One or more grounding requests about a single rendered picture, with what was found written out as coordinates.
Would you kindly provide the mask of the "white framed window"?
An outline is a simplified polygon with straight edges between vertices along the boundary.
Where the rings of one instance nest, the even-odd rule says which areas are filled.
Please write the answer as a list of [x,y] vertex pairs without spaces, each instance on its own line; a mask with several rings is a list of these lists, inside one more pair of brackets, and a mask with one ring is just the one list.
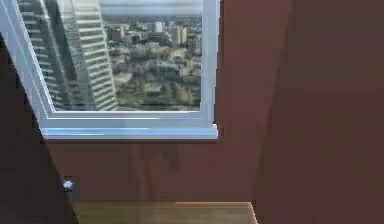
[[220,0],[0,0],[41,135],[215,140]]

